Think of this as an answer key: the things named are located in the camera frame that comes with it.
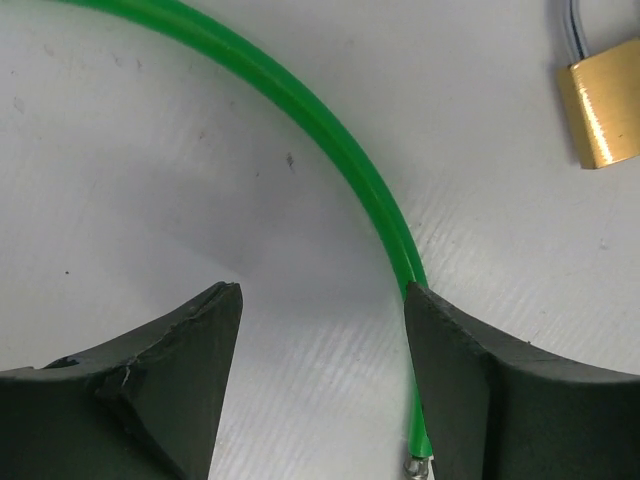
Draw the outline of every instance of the padlock body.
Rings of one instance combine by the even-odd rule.
[[[557,78],[583,168],[640,155],[640,39],[562,68]]]

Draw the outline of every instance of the dark speck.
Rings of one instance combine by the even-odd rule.
[[[293,155],[287,153],[287,165],[289,165],[289,170],[291,170],[293,173],[296,173],[295,169],[293,168],[293,163]]]
[[[111,53],[111,56],[113,57],[113,61],[116,62],[117,66],[121,67],[124,64],[124,62],[122,61],[122,58],[117,56],[115,53]]]

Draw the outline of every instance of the green wire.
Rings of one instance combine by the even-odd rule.
[[[402,296],[409,282],[427,284],[420,255],[402,212],[382,177],[331,111],[266,53],[212,18],[178,0],[60,0],[144,25],[188,45],[225,66],[271,99],[298,123],[349,182],[369,214],[393,266]],[[417,389],[414,389],[409,452],[429,457]]]

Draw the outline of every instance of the white surface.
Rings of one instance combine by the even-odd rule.
[[[556,2],[492,3],[191,2],[352,130],[436,291],[538,346],[640,373],[640,162],[580,170],[552,77],[566,59]],[[592,50],[637,32],[636,2],[582,4]],[[396,480],[401,306],[325,156],[157,34],[41,1],[2,2],[0,22],[0,368],[239,281],[212,478]]]

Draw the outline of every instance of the metal wire tip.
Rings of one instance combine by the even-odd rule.
[[[407,480],[426,480],[429,478],[429,458],[409,455],[404,462],[404,476]]]

